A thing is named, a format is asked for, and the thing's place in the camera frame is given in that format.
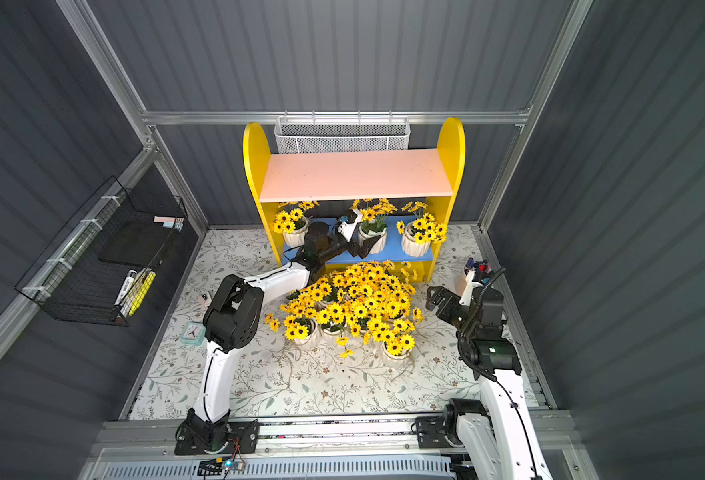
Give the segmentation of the shelf sunflower pot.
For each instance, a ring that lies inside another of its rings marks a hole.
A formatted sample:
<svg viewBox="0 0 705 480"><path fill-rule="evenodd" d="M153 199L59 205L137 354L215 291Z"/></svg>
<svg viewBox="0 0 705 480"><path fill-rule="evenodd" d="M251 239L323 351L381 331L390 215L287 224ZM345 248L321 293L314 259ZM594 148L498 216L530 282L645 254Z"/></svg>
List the shelf sunflower pot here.
<svg viewBox="0 0 705 480"><path fill-rule="evenodd" d="M413 214L414 218L396 223L401 235L401 248L409 257L424 256L432 245L440 245L447 238L447 224L438 222L427 208L425 202L409 202L402 211Z"/></svg>
<svg viewBox="0 0 705 480"><path fill-rule="evenodd" d="M374 292L368 307L371 319L396 320L406 318L411 307L411 296L402 289Z"/></svg>
<svg viewBox="0 0 705 480"><path fill-rule="evenodd" d="M338 303L320 301L316 303L316 323L320 331L328 336L340 336L346 327L344 308Z"/></svg>
<svg viewBox="0 0 705 480"><path fill-rule="evenodd" d="M296 345L308 344L316 332L316 322L306 316L288 315L284 319L278 319L270 313L264 322L270 330L282 333L286 341Z"/></svg>
<svg viewBox="0 0 705 480"><path fill-rule="evenodd" d="M383 264L385 281L392 291L400 291L408 297L414 296L414 282L418 280L419 272L410 261L393 262L387 260Z"/></svg>
<svg viewBox="0 0 705 480"><path fill-rule="evenodd" d="M374 344L377 341L376 333L379 328L374 325L376 321L382 320L383 304L376 300L354 301L340 305L344 329L342 336L336 339L336 344L344 348L340 352L341 358L352 357L353 349L350 347L350 339L360 338L364 345Z"/></svg>
<svg viewBox="0 0 705 480"><path fill-rule="evenodd" d="M391 262L361 262L344 270L334 271L334 282L343 288L355 286L360 291L387 291L399 285L399 279L390 272Z"/></svg>
<svg viewBox="0 0 705 480"><path fill-rule="evenodd" d="M394 319L382 320L372 327L374 341L382 346L384 353L393 360L404 360L415 347L416 327L424 320L421 308L408 314L402 313Z"/></svg>
<svg viewBox="0 0 705 480"><path fill-rule="evenodd" d="M336 294L332 276L324 275L310 286L288 294L284 303L280 305L280 311L310 317L334 302L336 302Z"/></svg>
<svg viewBox="0 0 705 480"><path fill-rule="evenodd" d="M352 203L352 209L358 210L362 215L359 224L359 243L361 245L375 239L371 244L370 254L378 254L386 246L386 219L390 214L397 211L397 208L386 198L380 198L376 202L372 199L356 199Z"/></svg>
<svg viewBox="0 0 705 480"><path fill-rule="evenodd" d="M278 212L274 214L272 231L282 236L284 245L288 248L304 245L304 237L306 237L306 231L310 225L308 212L318 205L320 202L314 200L278 203Z"/></svg>

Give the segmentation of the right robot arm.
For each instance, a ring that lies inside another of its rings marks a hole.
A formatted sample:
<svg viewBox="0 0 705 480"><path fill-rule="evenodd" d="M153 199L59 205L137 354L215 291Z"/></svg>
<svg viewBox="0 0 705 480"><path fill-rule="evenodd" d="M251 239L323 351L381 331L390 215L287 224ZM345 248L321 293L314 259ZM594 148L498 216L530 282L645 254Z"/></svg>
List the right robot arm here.
<svg viewBox="0 0 705 480"><path fill-rule="evenodd" d="M551 479L525 403L520 358L502 335L504 296L492 287L502 274L469 260L460 292L428 288L426 308L455 328L458 358L480 398L451 398L442 414L416 418L412 432L421 449L463 448L476 479Z"/></svg>

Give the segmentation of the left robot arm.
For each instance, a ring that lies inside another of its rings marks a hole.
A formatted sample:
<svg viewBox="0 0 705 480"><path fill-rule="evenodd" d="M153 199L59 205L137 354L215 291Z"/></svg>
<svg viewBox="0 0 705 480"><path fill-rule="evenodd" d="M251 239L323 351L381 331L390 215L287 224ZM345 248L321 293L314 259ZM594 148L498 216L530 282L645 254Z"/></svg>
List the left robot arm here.
<svg viewBox="0 0 705 480"><path fill-rule="evenodd" d="M222 280L204 314L206 366L200 393L174 440L176 455L220 454L236 450L252 426L230 426L230 390L246 346L258 332L264 304L318 280L328 261L348 253L366 258L379 237L361 237L360 222L346 216L329 226L308 224L304 244L286 265L252 277L230 274Z"/></svg>

